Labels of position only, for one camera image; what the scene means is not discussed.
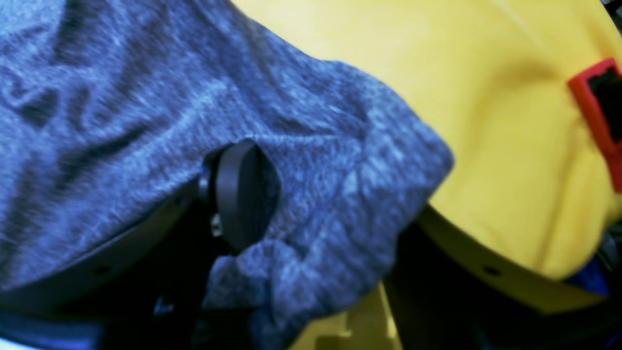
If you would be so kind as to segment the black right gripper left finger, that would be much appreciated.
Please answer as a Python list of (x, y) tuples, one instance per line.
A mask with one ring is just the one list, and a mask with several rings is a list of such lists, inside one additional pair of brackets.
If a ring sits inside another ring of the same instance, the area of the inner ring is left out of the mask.
[(197, 348), (209, 272), (263, 238), (271, 175), (253, 141), (209, 153), (146, 219), (60, 272), (2, 292), (1, 348)]

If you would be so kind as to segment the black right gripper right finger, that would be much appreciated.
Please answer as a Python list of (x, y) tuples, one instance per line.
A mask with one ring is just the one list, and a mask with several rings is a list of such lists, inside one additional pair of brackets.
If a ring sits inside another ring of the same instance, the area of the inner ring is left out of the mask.
[(482, 246), (428, 207), (384, 280), (406, 350), (619, 350), (621, 226), (555, 281)]

